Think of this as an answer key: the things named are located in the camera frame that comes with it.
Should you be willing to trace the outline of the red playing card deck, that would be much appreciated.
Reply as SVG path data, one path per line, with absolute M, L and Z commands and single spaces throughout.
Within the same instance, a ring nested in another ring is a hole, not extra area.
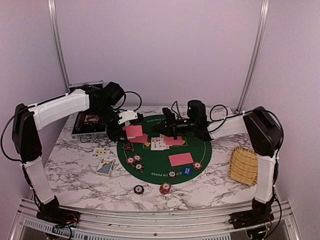
M 128 139 L 134 139 L 136 137 L 143 136 L 143 128 L 141 125 L 128 125 L 122 128 L 125 131 Z

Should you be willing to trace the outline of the red chips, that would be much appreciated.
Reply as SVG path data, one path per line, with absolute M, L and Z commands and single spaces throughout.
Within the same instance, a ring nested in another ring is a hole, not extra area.
M 192 167 L 193 167 L 194 170 L 198 171 L 203 167 L 203 165 L 202 165 L 201 162 L 194 162 Z
M 126 158 L 126 163 L 128 165 L 133 165 L 135 163 L 140 162 L 141 160 L 142 160 L 142 157 L 140 155 L 133 155 Z

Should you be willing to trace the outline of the dealt card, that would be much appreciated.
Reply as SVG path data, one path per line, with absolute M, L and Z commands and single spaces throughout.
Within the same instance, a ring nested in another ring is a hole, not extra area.
M 135 138 L 129 139 L 132 143 L 147 143 L 148 142 L 148 135 L 143 133 L 142 136 L 136 136 Z
M 169 155 L 169 162 L 172 167 L 193 164 L 194 160 L 192 158 L 191 153 L 181 153 L 175 155 Z

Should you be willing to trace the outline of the blue small blind button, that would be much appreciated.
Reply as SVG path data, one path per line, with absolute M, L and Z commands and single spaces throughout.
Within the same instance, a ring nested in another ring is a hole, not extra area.
M 191 167 L 184 167 L 181 172 L 184 176 L 191 176 L 193 174 L 193 169 Z

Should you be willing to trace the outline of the triangular all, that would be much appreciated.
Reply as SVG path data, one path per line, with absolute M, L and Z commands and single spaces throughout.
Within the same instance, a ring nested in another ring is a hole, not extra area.
M 128 141 L 126 143 L 124 143 L 123 147 L 121 148 L 123 151 L 130 151 L 130 152 L 134 152 L 135 148 L 134 148 L 134 144 L 131 141 Z

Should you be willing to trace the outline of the red five chip stack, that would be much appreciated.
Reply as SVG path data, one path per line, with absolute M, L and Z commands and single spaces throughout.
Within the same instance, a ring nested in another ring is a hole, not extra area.
M 168 194 L 170 190 L 171 190 L 171 184 L 168 182 L 162 183 L 159 189 L 160 193 L 163 195 Z

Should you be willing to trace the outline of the black hundred chip stack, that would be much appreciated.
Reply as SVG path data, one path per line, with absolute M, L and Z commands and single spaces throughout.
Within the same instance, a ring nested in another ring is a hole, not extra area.
M 135 194 L 137 195 L 141 195 L 144 193 L 144 187 L 142 185 L 136 185 L 134 188 L 133 188 L 133 191 Z

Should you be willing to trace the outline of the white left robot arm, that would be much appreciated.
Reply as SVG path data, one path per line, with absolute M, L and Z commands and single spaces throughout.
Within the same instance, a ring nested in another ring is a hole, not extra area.
M 12 140 L 22 161 L 22 170 L 27 182 L 39 200 L 39 219 L 60 223 L 78 212 L 60 208 L 47 180 L 43 161 L 42 145 L 38 132 L 45 126 L 71 114 L 90 111 L 97 115 L 106 126 L 106 135 L 111 141 L 125 138 L 123 127 L 113 107 L 125 96 L 125 91 L 115 82 L 109 82 L 104 88 L 89 84 L 75 88 L 69 93 L 34 103 L 19 104 L 15 108 L 12 126 Z

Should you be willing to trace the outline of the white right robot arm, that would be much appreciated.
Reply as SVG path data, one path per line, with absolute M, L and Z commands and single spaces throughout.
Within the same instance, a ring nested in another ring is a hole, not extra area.
M 235 229 L 263 224 L 273 220 L 272 204 L 276 199 L 278 154 L 284 140 L 284 130 L 277 116 L 258 106 L 236 115 L 213 120 L 207 116 L 206 106 L 200 100 L 187 103 L 187 118 L 182 118 L 167 107 L 162 109 L 165 119 L 152 127 L 156 133 L 177 138 L 178 134 L 193 132 L 202 141 L 248 134 L 257 156 L 257 187 L 252 209 L 230 215 L 229 223 Z

